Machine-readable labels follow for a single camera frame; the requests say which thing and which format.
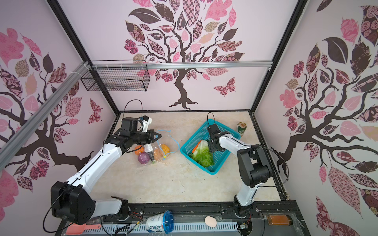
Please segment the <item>clear blue zip top bag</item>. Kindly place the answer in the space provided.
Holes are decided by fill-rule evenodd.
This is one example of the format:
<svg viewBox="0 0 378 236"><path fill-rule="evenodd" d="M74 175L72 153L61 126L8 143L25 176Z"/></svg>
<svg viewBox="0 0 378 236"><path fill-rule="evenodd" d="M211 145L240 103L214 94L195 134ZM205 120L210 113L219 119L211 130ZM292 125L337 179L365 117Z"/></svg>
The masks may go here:
<svg viewBox="0 0 378 236"><path fill-rule="evenodd" d="M179 142L172 136L172 130L159 129L161 137L152 144L141 146L137 151L137 160L141 165L164 162L180 149Z"/></svg>

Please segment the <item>brown toy walnut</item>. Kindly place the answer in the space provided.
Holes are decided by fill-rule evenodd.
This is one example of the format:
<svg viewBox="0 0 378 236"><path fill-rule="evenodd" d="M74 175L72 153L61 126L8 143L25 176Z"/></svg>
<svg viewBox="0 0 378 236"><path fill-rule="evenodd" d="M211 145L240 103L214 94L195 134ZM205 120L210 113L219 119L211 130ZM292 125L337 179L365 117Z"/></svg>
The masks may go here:
<svg viewBox="0 0 378 236"><path fill-rule="evenodd" d="M162 150L160 150L159 148L155 149L153 151L153 154L154 154L154 160L156 160L156 161L160 161L164 158L164 152Z"/></svg>

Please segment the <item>yellow brown toy potato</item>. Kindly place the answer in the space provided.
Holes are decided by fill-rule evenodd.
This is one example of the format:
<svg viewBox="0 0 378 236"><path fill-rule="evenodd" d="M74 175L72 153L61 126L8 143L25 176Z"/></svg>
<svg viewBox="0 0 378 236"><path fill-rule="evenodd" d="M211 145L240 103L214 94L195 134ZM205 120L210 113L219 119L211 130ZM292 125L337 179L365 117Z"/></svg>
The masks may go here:
<svg viewBox="0 0 378 236"><path fill-rule="evenodd" d="M168 156L170 153L170 148L166 144L161 144L161 149L164 153L164 155Z"/></svg>

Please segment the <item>orange toy carrot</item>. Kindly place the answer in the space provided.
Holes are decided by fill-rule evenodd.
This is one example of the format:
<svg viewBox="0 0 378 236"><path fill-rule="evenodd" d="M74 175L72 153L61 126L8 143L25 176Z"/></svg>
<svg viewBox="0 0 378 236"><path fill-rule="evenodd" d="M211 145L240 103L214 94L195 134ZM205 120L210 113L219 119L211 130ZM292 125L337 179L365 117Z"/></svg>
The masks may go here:
<svg viewBox="0 0 378 236"><path fill-rule="evenodd" d="M198 148L199 144L201 143L201 140L197 143L197 145L193 148L192 153L195 152L195 150Z"/></svg>

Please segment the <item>green toy lettuce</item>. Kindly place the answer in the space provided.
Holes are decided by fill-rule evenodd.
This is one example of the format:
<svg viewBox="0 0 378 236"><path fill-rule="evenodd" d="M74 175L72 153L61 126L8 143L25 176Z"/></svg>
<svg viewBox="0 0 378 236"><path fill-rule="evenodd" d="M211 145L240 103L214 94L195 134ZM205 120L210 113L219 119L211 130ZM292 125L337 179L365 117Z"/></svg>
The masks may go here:
<svg viewBox="0 0 378 236"><path fill-rule="evenodd" d="M202 140L195 152L192 153L192 159L205 168L214 165L214 159L206 140Z"/></svg>

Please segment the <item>teal plastic basket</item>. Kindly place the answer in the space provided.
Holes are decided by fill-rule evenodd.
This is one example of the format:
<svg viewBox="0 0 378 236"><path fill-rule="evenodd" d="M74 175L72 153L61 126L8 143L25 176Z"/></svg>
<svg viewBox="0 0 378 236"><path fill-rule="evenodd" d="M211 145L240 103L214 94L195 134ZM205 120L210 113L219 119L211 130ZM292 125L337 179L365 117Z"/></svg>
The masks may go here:
<svg viewBox="0 0 378 236"><path fill-rule="evenodd" d="M192 151L197 146L197 144L202 140L209 141L208 126L212 124L216 124L221 132L228 132L236 139L241 138L241 135L237 131L232 130L228 126L215 121L214 119L209 119L208 121L205 121L205 123L181 146L180 152L186 159L188 159L201 170L210 175L215 175L218 173L222 165L231 154L229 150L216 151L212 153L213 165L207 167L203 167L196 160L192 159Z"/></svg>

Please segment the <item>purple toy onion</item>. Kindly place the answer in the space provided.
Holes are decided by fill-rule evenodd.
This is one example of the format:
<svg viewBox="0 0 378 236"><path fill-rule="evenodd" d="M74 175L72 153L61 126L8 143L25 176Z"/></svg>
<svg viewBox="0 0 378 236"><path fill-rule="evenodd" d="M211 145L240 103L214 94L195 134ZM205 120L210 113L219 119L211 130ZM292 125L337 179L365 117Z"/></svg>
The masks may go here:
<svg viewBox="0 0 378 236"><path fill-rule="evenodd" d="M144 165L150 162L150 156L146 152L141 152L138 155L138 161L140 164Z"/></svg>

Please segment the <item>orange toy pumpkin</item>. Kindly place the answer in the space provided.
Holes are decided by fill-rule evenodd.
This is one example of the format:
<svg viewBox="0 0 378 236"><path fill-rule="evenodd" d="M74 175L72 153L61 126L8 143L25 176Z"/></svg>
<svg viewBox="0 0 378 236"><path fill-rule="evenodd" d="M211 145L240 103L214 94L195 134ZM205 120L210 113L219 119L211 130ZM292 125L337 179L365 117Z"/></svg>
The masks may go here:
<svg viewBox="0 0 378 236"><path fill-rule="evenodd" d="M144 146L143 145L138 145L135 150L134 150L134 153L138 156L140 155L141 153L144 152Z"/></svg>

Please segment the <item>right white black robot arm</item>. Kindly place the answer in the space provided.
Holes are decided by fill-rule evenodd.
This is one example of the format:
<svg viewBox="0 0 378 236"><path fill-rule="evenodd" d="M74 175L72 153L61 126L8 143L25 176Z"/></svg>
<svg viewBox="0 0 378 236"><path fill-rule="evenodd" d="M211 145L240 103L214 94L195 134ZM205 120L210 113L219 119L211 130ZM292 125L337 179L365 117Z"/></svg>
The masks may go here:
<svg viewBox="0 0 378 236"><path fill-rule="evenodd" d="M239 175L243 185L234 197L236 215L242 217L253 208L258 188L272 177L268 155L261 145L251 145L240 141L232 134L221 132L216 124L207 128L209 133L210 152L230 151L237 156Z"/></svg>

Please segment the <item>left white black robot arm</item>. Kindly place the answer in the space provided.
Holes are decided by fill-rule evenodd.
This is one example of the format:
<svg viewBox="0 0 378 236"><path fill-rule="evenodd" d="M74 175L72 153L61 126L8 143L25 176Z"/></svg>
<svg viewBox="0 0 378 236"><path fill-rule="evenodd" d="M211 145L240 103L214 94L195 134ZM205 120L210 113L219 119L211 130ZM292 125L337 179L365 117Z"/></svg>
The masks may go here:
<svg viewBox="0 0 378 236"><path fill-rule="evenodd" d="M146 132L121 132L118 130L105 140L103 147L80 171L65 182L56 182L51 188L51 209L56 218L77 225L90 219L112 215L121 220L130 214L126 199L111 197L108 200L93 200L90 193L106 170L133 145L155 143L161 134L153 129Z"/></svg>

